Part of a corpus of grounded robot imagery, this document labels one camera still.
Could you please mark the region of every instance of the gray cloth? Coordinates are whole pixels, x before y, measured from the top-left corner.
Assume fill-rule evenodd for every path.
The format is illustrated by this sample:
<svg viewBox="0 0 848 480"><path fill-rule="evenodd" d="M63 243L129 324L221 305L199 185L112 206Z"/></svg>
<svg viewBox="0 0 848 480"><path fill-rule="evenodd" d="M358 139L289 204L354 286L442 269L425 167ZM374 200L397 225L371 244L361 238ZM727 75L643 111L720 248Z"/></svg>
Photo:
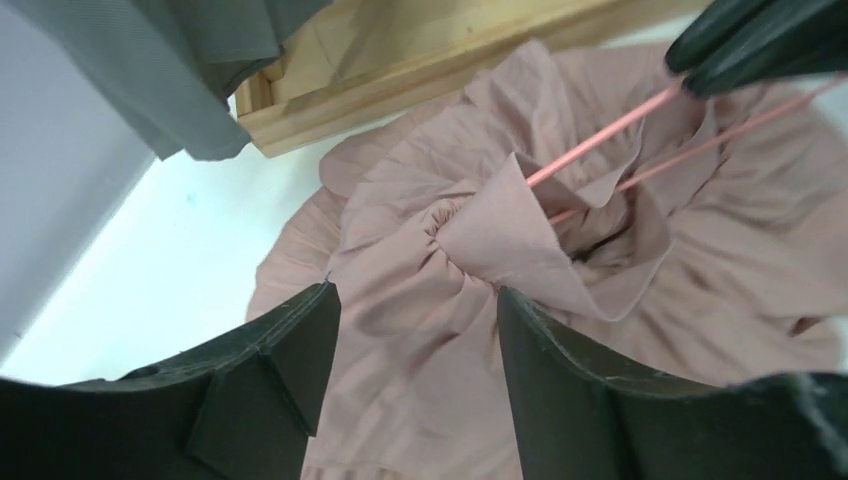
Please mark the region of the gray cloth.
<svg viewBox="0 0 848 480"><path fill-rule="evenodd" d="M236 156L226 98L332 0L4 0L70 55L159 158Z"/></svg>

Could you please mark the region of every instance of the pink garment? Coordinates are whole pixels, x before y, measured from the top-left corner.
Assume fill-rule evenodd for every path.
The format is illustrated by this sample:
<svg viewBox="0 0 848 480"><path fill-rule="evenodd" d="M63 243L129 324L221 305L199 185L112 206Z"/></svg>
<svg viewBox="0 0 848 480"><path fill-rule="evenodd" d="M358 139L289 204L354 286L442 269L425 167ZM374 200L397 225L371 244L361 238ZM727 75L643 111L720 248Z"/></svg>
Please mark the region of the pink garment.
<svg viewBox="0 0 848 480"><path fill-rule="evenodd" d="M531 190L669 85L665 46L530 42L460 95L342 142L257 272L254 318L328 276L342 301L303 478L520 479L496 327L514 287L653 368L715 385L836 369L848 148L811 109L628 192L617 182L795 95L680 96ZM547 217L588 209L554 231Z"/></svg>

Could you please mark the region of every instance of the pink string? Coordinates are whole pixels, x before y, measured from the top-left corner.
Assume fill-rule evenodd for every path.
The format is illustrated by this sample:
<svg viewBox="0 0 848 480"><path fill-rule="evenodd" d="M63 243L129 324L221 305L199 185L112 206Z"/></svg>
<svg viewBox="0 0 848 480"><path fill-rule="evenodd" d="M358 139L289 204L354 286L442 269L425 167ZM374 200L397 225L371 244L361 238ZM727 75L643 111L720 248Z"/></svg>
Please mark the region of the pink string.
<svg viewBox="0 0 848 480"><path fill-rule="evenodd" d="M553 163L551 163L550 165L547 165L538 172L534 173L533 175L530 175L527 178L527 185L530 185L530 187L535 187L536 185L544 182L553 174L565 168L565 166L569 163L577 160L590 150L597 148L597 146L600 145L602 142L612 138L612 136L616 133L620 132L621 130L624 130L631 123L639 120L640 118L648 115L649 113L661 107L663 104L674 98L674 96L677 95L677 92L679 91L679 84L672 85L671 87L668 87L662 92L649 98L642 105L639 105L630 112L624 114L623 117L610 123L598 133L592 135L591 137L581 142L580 145L577 145L576 147L566 152L565 155L554 160Z"/></svg>
<svg viewBox="0 0 848 480"><path fill-rule="evenodd" d="M794 99L792 99L792 100L790 100L790 101L788 101L788 102L786 102L786 103L784 103L784 104L782 104L782 105L779 105L779 106L777 106L777 107L775 107L775 108L773 108L773 109L769 110L769 111L768 111L768 112L766 112L766 113L763 113L763 114L761 114L761 115L757 115L757 116L755 116L755 117L751 118L750 120L748 120L747 122L742 123L741 125L738 125L738 126L736 126L736 127L734 127L734 128L728 129L728 130L726 130L726 131L722 132L720 135L717 135L717 136L713 137L712 139L710 139L710 140L708 140L708 141L704 142L703 144L701 144L701 145L699 145L699 146L697 146L697 147L692 148L691 150L687 150L687 151L685 151L685 152L681 153L680 155L677 155L677 156L675 156L675 157L672 157L671 159L669 159L669 160L667 160L667 161L665 161L665 162L663 162L663 163L661 163L661 164L659 164L659 165L657 165L657 166L655 166L655 167L653 167L653 168L650 168L650 169L648 169L648 170L645 170L644 172L639 173L638 175L634 175L634 176L630 177L628 180L626 180L626 181L624 181L624 182L620 183L618 186L616 186L615 191L616 191L616 192L623 192L624 190L627 190L627 189L629 189L629 188L632 188L633 186L635 186L636 184L638 184L638 183L639 183L639 182L641 182L642 180L645 180L645 179L650 178L650 177L652 177L652 176L654 176L654 175L657 175L657 174L659 174L659 173L662 173L663 171L665 171L665 170L667 170L667 169L669 169L669 168L671 168L671 167L673 167L673 166L675 166L675 165L677 165L677 164L679 164L679 163L681 163L681 162L683 162L683 161L685 161L685 160L688 160L688 159L690 159L690 158L692 158L692 157L698 156L698 155L700 155L701 153L703 153L703 152L705 152L705 151L709 150L710 148L713 148L713 147L715 147L716 145L718 145L718 144L720 144L720 143L722 143L722 142L725 142L725 141L729 140L730 138L733 138L733 137L735 137L735 136L737 136L737 135L741 135L741 134L743 134L743 133L745 133L745 132L748 132L749 130L752 130L752 129L757 128L757 127L759 127L759 126L761 126L761 125L763 125L763 124L766 124L766 123L768 123L768 122L770 122L770 121L772 121L772 120L775 120L776 118L778 118L778 117L780 117L780 116L782 116L782 115L786 115L787 113L790 113L791 111L793 111L793 110L795 110L795 109L797 109L797 108L800 108L800 107L802 107L802 106L804 106L804 105L808 104L808 103L809 103L809 102L810 102L813 98L815 98L816 96L821 95L822 93L825 93L825 92L827 92L827 91L829 91L829 90L832 90L832 89L834 89L834 88L838 87L839 85L841 85L842 83L844 83L846 80L848 80L848 77L846 77L846 76L839 76L839 77L837 77L837 78L835 78L835 79L833 79L833 80L831 80L831 81L829 81L829 82L825 83L824 85L822 85L822 86L820 86L820 87L818 87L818 88L815 88L815 89L813 89L813 90L810 90L809 92L807 92L807 93L805 93L805 94L803 94L803 95L800 95L800 96L798 96L798 97L796 97L796 98L794 98ZM654 97L654 98L652 98L651 100L648 100L648 102L653 101L653 100L654 100L654 99L656 99L657 97ZM627 114L627 115L625 115L624 117L621 117L621 119L627 118L627 117L628 117L628 116L630 116L633 112L628 113L628 114ZM617 122L614 122L614 123L613 123L613 124L611 124L610 126L615 125L615 124L619 124L619 125L620 125L621 123L623 123L623 122L621 122L620 120L619 120L619 121L617 121ZM581 143L581 144L580 144L577 148L580 148L583 144L588 143L589 141L593 140L593 139L594 139L594 137L595 137L595 136L590 137L590 138L589 138L589 140L587 140L586 142ZM579 155L577 155L577 156L573 156L574 158L571 158L571 157L572 157L572 156L571 156L571 153L572 153L574 150L572 150L572 151L568 152L566 155L564 155L563 157L561 157L561 159L562 159L562 158L569 157L569 160L568 160L567 162L564 162L565 164L567 164L567 163L569 163L569 162L571 162L571 161L574 161L574 159L576 159L577 157L579 157ZM584 154L584 153L586 153L586 151L588 151L588 149L586 149L586 150L584 150L583 152L581 152L581 155L582 155L582 154ZM553 174L553 173L554 173L554 172L556 172L557 170L558 170L558 169L553 169L553 172L551 172L551 174ZM569 218L570 216L572 216L572 215L573 215L573 214L575 214L575 213L577 213L577 210L566 210L566 211L564 211L564 212L558 213L557 215L555 215L555 216L553 216L553 217L551 217L551 218L549 219L550 224L551 224L551 225L556 225L557 223L559 223L559 222L561 222L561 221L563 221L563 220L565 220L565 219Z"/></svg>

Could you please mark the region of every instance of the wooden board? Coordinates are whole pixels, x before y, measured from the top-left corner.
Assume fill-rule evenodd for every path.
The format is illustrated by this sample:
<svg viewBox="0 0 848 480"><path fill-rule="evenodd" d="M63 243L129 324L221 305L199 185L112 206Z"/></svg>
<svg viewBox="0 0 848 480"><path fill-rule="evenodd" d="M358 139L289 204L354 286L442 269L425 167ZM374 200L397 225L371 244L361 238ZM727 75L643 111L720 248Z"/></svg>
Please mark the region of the wooden board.
<svg viewBox="0 0 848 480"><path fill-rule="evenodd" d="M272 157L460 89L529 38L596 44L709 0L337 0L236 94Z"/></svg>

